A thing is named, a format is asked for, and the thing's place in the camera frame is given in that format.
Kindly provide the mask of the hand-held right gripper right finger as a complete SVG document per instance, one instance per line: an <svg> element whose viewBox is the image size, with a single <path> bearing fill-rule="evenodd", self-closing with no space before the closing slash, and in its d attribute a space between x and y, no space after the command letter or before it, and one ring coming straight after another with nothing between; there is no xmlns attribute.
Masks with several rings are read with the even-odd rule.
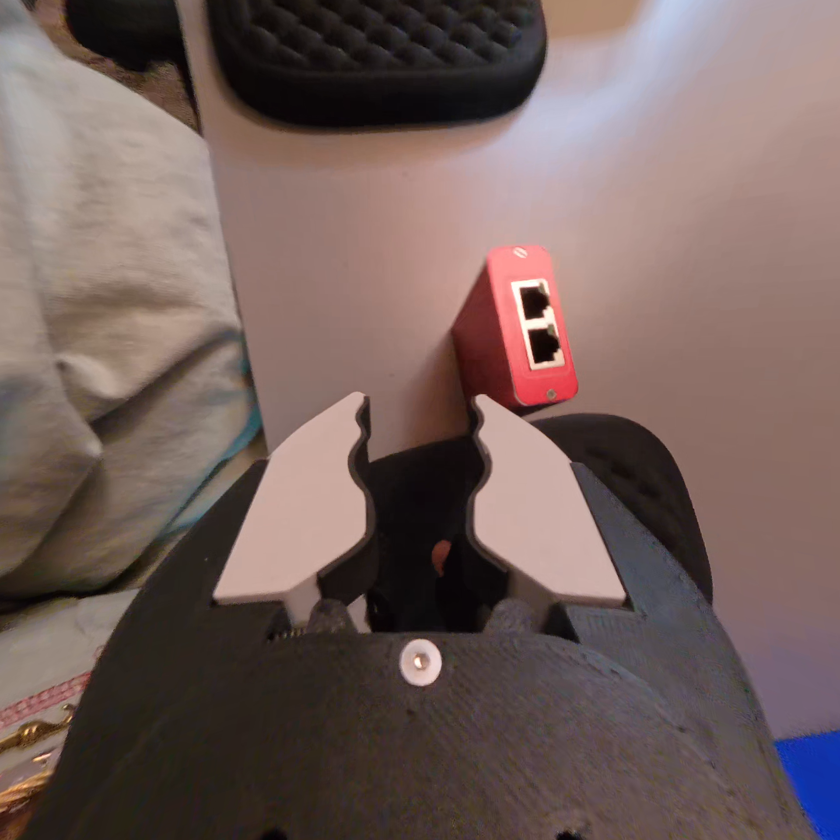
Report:
<svg viewBox="0 0 840 840"><path fill-rule="evenodd" d="M492 400L472 401L482 474L467 504L467 586L482 604L526 604L538 624L561 607L621 609L627 592L572 461Z"/></svg>

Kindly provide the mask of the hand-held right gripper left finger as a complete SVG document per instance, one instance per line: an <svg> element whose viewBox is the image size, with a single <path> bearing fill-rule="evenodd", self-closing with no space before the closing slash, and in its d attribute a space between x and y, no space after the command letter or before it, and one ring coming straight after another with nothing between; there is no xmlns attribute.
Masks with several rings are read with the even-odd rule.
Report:
<svg viewBox="0 0 840 840"><path fill-rule="evenodd" d="M279 603L290 624L316 604L369 623L377 579L375 503L367 478L370 399L353 392L299 427L268 457L213 603Z"/></svg>

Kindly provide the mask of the red ethernet splitter box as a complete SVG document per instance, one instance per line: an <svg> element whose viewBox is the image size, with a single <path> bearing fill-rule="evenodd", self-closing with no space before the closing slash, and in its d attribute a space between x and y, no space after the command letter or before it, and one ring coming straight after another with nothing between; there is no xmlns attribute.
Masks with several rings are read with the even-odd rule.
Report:
<svg viewBox="0 0 840 840"><path fill-rule="evenodd" d="M579 391L550 253L492 249L450 330L465 399L488 396L517 414Z"/></svg>

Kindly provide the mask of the blue plastic bin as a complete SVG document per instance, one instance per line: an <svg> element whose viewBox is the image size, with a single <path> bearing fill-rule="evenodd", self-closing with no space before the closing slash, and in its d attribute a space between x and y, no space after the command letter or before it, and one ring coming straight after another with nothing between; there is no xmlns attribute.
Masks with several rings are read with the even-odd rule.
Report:
<svg viewBox="0 0 840 840"><path fill-rule="evenodd" d="M797 796L822 839L839 838L839 731L775 743Z"/></svg>

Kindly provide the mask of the black mesh pad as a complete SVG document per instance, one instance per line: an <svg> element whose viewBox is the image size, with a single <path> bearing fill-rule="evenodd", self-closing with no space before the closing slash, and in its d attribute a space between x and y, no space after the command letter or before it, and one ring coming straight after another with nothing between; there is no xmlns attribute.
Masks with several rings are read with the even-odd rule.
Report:
<svg viewBox="0 0 840 840"><path fill-rule="evenodd" d="M206 18L236 98L302 129L498 119L548 52L537 1L211 1Z"/></svg>

